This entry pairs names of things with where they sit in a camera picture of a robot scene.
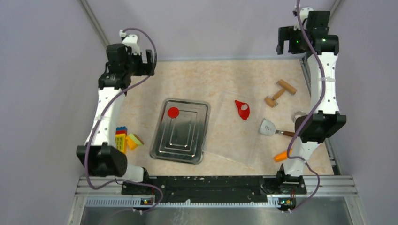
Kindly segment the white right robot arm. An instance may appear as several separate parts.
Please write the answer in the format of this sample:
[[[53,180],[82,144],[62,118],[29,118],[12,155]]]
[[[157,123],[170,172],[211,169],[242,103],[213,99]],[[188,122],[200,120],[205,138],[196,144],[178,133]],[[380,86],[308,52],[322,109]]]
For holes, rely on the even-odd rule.
[[[288,193],[294,183],[302,179],[306,162],[314,150],[346,124],[347,117],[339,111],[336,99],[336,62],[339,38],[329,34],[329,11],[317,11],[310,7],[295,10],[298,23],[278,29],[276,52],[283,54],[285,41],[288,52],[306,54],[311,76],[311,109],[295,120],[295,135],[288,150],[289,155],[278,172],[275,187]]]

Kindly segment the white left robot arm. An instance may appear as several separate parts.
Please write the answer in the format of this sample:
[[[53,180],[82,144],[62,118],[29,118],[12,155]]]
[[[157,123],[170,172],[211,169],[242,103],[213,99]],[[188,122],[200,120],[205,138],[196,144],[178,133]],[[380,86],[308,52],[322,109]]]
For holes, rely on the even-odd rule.
[[[142,84],[131,84],[132,76],[143,76],[147,80],[154,75],[157,54],[150,49],[134,53],[125,44],[106,47],[107,62],[104,73],[98,79],[98,103],[92,129],[76,154],[89,177],[121,177],[132,181],[133,188],[140,194],[149,191],[151,182],[147,170],[128,162],[126,154],[116,147],[116,126],[123,101],[128,90]]]

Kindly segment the metal spatula wooden handle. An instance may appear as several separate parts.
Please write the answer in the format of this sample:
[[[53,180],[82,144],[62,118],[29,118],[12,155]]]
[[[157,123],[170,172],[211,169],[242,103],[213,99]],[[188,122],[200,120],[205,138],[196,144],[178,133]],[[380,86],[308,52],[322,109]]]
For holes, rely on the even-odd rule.
[[[280,134],[288,137],[293,137],[295,135],[295,133],[291,131],[277,130],[274,123],[267,119],[263,119],[259,128],[259,133],[266,136]]]

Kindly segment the steel rectangular tray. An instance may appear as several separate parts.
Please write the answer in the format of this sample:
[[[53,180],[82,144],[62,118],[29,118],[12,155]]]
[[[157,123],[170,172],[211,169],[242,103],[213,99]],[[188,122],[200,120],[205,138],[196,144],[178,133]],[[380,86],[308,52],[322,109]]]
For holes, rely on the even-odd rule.
[[[172,119],[167,115],[170,107],[180,113]],[[150,156],[180,163],[201,163],[210,115],[206,101],[167,98],[162,104],[153,136]]]

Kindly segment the round red dough wrapper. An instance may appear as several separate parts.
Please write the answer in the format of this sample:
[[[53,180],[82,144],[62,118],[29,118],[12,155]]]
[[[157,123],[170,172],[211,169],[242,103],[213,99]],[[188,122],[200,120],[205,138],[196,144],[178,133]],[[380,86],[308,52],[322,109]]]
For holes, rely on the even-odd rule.
[[[180,113],[180,110],[177,108],[177,107],[170,107],[169,109],[168,109],[168,111],[167,111],[167,115],[170,117],[170,118],[172,118],[172,119],[175,119],[175,118],[177,118],[178,117],[178,115],[179,115],[179,113]]]

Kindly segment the red dough piece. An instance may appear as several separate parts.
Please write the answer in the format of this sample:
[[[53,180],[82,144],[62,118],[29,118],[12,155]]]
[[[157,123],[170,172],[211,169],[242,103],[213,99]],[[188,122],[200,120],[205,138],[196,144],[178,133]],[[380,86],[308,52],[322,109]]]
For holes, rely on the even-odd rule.
[[[250,107],[246,102],[241,102],[238,100],[235,100],[235,105],[237,107],[237,112],[239,117],[242,120],[247,120],[250,116]]]

